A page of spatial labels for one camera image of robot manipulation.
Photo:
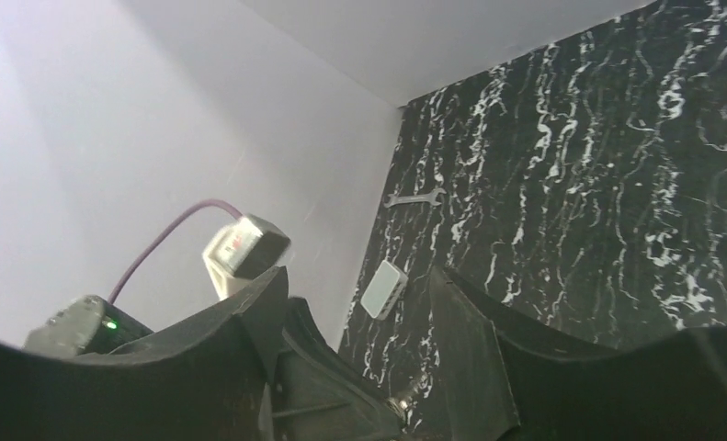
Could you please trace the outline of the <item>small silver key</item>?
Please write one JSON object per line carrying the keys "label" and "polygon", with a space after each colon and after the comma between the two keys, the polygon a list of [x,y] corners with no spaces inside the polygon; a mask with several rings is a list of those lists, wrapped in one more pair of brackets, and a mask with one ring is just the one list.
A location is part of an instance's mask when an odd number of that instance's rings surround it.
{"label": "small silver key", "polygon": [[415,376],[403,390],[395,393],[386,400],[387,406],[396,414],[402,423],[407,422],[407,414],[415,406],[416,397],[421,393],[422,385],[429,377],[430,375],[426,372]]}

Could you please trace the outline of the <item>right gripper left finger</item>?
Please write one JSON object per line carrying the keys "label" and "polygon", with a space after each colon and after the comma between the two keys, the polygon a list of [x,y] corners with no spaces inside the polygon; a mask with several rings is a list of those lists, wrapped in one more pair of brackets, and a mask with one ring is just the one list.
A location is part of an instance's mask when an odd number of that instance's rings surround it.
{"label": "right gripper left finger", "polygon": [[0,344],[0,440],[257,440],[289,279],[235,296],[107,355],[51,358]]}

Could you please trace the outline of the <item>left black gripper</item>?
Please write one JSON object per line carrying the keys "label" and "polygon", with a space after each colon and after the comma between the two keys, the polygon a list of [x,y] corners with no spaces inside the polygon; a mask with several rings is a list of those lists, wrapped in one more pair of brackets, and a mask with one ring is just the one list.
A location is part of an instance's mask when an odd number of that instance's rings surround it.
{"label": "left black gripper", "polygon": [[30,331],[23,349],[43,356],[108,354],[153,331],[99,296],[84,296]]}

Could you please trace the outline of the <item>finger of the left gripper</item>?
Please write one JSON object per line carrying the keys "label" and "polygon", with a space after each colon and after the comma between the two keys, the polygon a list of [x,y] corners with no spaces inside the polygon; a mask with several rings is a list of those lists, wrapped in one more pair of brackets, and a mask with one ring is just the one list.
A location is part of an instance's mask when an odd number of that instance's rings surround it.
{"label": "finger of the left gripper", "polygon": [[403,417],[389,397],[332,349],[306,300],[288,299],[271,421],[276,440],[396,440]]}

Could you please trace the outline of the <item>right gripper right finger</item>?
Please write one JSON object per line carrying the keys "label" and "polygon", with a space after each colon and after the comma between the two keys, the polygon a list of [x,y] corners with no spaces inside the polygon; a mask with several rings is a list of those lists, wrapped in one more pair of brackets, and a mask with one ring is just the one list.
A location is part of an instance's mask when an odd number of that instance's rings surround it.
{"label": "right gripper right finger", "polygon": [[428,293],[455,440],[727,440],[727,327],[617,350],[438,267]]}

